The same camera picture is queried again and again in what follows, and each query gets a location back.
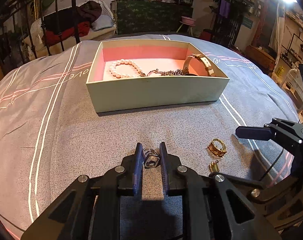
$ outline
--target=pillow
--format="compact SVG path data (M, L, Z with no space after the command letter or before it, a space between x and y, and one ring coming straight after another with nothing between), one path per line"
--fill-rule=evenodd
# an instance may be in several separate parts
M99 31L101 29L110 28L114 26L113 20L108 15L101 15L92 23L93 31Z

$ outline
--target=bedsheet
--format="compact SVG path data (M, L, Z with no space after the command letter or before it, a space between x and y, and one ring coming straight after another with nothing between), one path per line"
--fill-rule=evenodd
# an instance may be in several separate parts
M271 141L238 139L235 129L262 126L273 117L298 121L285 92L249 60L222 46L180 35L126 37L130 38L190 42L230 81L216 102L97 115L85 83L98 41L83 41L8 73L0 82L0 220L16 239L77 176L103 175L133 154L137 142L158 148L165 141L170 154L208 175L208 164L215 158L207 145L220 138L227 147L221 172L258 179L281 147ZM285 151L266 182L288 176L292 160ZM148 226L155 217L157 227L150 234ZM181 198L122 198L120 230L121 239L179 235Z

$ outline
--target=red cloth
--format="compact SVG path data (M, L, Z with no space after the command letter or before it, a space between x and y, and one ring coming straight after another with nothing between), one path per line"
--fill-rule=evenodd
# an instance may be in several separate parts
M90 29L90 22L82 22L78 24L78 34L79 37L86 36ZM46 31L46 41L48 46L53 46L60 42L60 38L58 35L55 35L52 31ZM61 40L64 41L65 39L68 39L70 36L75 35L74 28L67 29L61 33Z

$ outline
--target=silver bolt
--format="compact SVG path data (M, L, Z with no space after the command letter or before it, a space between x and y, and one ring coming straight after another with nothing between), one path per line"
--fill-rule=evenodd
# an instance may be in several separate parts
M221 174L218 174L215 176L215 180L217 180L218 182L222 182L225 180L225 177Z
M178 167L177 167L177 170L178 170L179 172L186 172L186 171L187 171L187 167L186 167L186 166L178 166Z
M117 166L117 167L115 168L115 171L118 172L118 173L121 173L121 172L123 172L124 170L125 170L125 168L124 168L123 166Z
M87 179L88 179L88 177L86 175L80 175L78 177L79 182L85 182L85 181L87 181Z
M260 195L260 189L259 188L253 189L253 191L250 194L252 195L252 197L258 197Z

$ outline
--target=open box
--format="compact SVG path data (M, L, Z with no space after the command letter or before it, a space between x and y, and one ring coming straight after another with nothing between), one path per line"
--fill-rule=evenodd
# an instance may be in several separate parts
M209 58L216 77L209 77L204 65L196 59L189 72L198 76L160 76L116 78L109 71L114 61L135 61L147 75L151 70L182 69L188 55L202 54L189 42L130 39L103 41L99 45L88 78L87 89L97 113L150 106L216 101L229 78ZM130 65L119 65L117 71L134 75Z

